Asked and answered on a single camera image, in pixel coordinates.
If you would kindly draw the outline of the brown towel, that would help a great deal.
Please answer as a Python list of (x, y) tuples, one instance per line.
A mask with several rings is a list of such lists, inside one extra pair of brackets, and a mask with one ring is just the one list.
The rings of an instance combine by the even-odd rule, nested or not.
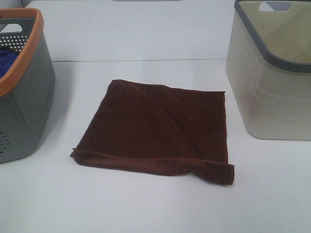
[(225, 94), (114, 80), (71, 157), (83, 166), (231, 185)]

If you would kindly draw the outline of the beige basket grey rim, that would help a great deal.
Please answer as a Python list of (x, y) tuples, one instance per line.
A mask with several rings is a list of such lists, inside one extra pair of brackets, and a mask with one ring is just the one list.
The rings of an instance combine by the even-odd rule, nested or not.
[(235, 1), (226, 72), (251, 135), (310, 140), (310, 1)]

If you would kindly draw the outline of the grey perforated basket orange rim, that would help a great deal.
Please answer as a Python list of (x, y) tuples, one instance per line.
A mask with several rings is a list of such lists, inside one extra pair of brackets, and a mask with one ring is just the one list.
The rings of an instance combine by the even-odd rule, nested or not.
[(0, 33), (0, 50), (17, 54), (0, 78), (0, 161), (5, 163), (27, 157), (38, 147), (52, 105), (55, 71), (38, 9), (1, 9), (0, 22), (5, 28), (21, 27)]

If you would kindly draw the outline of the blue cloth in basket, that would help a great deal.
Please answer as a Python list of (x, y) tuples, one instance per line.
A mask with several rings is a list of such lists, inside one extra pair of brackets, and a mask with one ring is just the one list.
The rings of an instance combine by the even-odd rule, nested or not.
[(10, 50), (0, 51), (0, 77), (2, 78), (17, 58), (17, 54)]

